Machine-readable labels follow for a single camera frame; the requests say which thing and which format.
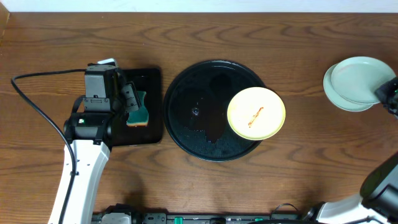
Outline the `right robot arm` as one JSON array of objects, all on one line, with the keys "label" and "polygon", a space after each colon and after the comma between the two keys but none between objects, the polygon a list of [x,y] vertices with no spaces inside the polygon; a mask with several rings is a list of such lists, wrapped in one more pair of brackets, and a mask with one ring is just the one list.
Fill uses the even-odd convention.
[{"label": "right robot arm", "polygon": [[[332,80],[342,97],[357,101],[373,97],[397,116],[397,77]],[[323,202],[298,223],[397,223],[397,154],[373,170],[358,194],[337,202]]]}]

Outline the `light blue plate bottom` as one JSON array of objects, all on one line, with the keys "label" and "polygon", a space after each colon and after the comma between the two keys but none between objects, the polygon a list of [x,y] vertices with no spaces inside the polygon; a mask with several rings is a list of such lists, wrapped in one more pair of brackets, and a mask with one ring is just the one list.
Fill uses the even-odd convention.
[{"label": "light blue plate bottom", "polygon": [[331,73],[334,90],[344,99],[358,104],[377,104],[375,91],[396,77],[393,69],[372,57],[351,57],[336,65]]}]

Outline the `light blue plate top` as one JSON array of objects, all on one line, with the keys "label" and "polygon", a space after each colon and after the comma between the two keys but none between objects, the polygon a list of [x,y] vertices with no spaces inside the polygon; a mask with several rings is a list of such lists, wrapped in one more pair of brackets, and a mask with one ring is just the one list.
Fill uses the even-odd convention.
[{"label": "light blue plate top", "polygon": [[373,106],[372,104],[365,105],[365,104],[353,103],[351,101],[344,99],[335,91],[331,83],[331,74],[332,71],[335,69],[335,67],[336,64],[332,65],[326,71],[323,77],[323,89],[329,101],[332,104],[334,104],[337,108],[350,112],[361,112],[370,109]]}]

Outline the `green yellow sponge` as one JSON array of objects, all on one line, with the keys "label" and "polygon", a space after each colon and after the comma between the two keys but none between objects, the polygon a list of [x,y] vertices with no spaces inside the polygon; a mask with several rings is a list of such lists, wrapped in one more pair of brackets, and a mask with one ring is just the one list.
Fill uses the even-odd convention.
[{"label": "green yellow sponge", "polygon": [[145,91],[137,91],[137,96],[140,100],[141,107],[137,111],[129,113],[126,124],[129,127],[147,126],[149,122],[149,112],[145,106]]}]

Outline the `yellow plate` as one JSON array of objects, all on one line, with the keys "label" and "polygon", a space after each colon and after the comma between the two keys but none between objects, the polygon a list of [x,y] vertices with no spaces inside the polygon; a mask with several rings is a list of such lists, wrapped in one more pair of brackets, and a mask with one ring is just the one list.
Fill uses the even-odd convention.
[{"label": "yellow plate", "polygon": [[286,109],[274,91],[250,87],[231,99],[226,115],[230,128],[238,136],[260,141],[270,138],[282,128]]}]

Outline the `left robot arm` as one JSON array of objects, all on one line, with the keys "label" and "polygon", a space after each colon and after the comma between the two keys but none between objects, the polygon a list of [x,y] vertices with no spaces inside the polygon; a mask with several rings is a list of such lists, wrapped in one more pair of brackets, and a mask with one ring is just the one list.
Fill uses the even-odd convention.
[{"label": "left robot arm", "polygon": [[96,193],[112,146],[141,107],[133,82],[113,58],[85,69],[85,95],[75,100],[64,124],[67,143],[62,177],[49,223],[90,223]]}]

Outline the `light blue plate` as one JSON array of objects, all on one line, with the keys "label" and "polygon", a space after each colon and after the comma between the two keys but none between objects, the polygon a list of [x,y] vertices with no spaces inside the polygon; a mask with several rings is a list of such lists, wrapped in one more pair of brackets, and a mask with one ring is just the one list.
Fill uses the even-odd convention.
[{"label": "light blue plate", "polygon": [[393,69],[372,57],[351,57],[336,65],[331,73],[334,90],[344,99],[358,104],[377,104],[375,91],[396,77]]},{"label": "light blue plate", "polygon": [[329,101],[332,104],[334,104],[337,108],[350,112],[361,112],[370,109],[373,106],[372,104],[365,105],[365,104],[353,103],[351,101],[344,99],[335,91],[331,83],[331,74],[332,71],[335,69],[335,67],[336,64],[332,65],[326,71],[323,77],[323,89]]}]

